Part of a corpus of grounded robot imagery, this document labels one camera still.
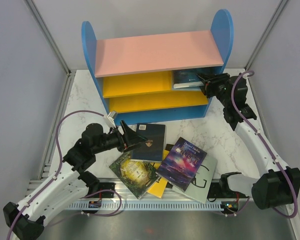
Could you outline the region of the teal ocean cover book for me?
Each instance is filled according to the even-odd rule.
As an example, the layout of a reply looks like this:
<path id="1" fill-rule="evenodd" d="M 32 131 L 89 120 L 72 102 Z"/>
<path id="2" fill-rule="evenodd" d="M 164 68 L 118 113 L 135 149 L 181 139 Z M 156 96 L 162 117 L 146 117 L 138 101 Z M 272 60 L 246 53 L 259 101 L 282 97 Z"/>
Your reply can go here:
<path id="1" fill-rule="evenodd" d="M 203 85 L 201 79 L 198 77 L 199 72 L 193 69 L 174 70 L 173 86 L 175 88 L 182 88 L 186 86 L 199 86 Z"/>

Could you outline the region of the dark navy book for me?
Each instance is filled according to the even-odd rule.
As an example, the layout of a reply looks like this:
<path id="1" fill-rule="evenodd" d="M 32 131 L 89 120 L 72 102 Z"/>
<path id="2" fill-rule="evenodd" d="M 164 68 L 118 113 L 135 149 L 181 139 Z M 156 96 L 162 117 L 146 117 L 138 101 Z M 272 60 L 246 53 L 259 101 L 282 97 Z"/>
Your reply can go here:
<path id="1" fill-rule="evenodd" d="M 166 143 L 164 124 L 138 123 L 136 133 L 147 138 L 131 152 L 131 161 L 161 163 Z"/>

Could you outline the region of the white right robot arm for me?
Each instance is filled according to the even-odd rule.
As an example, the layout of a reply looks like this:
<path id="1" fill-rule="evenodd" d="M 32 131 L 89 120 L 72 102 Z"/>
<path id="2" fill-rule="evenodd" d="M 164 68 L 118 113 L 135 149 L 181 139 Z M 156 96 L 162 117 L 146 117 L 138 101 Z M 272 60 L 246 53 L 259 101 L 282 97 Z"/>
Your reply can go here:
<path id="1" fill-rule="evenodd" d="M 293 205 L 293 212 L 288 217 L 294 218 L 298 213 L 298 194 L 300 190 L 300 170 L 291 168 L 279 156 L 266 136 L 262 133 L 257 115 L 247 104 L 247 81 L 254 71 L 245 71 L 238 76 L 222 74 L 200 74 L 202 93 L 216 97 L 223 105 L 223 116 L 232 130 L 242 139 L 252 156 L 259 178 L 245 176 L 240 172 L 222 174 L 218 191 L 224 197 L 235 192 L 253 199 L 261 209 Z"/>

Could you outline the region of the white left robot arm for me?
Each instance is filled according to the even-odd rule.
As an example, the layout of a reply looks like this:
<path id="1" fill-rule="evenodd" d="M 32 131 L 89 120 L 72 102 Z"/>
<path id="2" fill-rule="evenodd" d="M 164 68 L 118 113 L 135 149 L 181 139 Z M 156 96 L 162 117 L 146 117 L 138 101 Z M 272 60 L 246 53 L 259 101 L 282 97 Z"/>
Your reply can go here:
<path id="1" fill-rule="evenodd" d="M 96 162 L 96 154 L 117 149 L 129 152 L 146 141 L 124 121 L 104 133 L 102 125 L 89 124 L 81 138 L 61 158 L 56 172 L 36 190 L 18 203 L 9 202 L 3 208 L 8 234 L 20 240 L 36 240 L 53 218 L 80 198 L 95 197 L 100 190 L 99 179 L 88 171 Z"/>

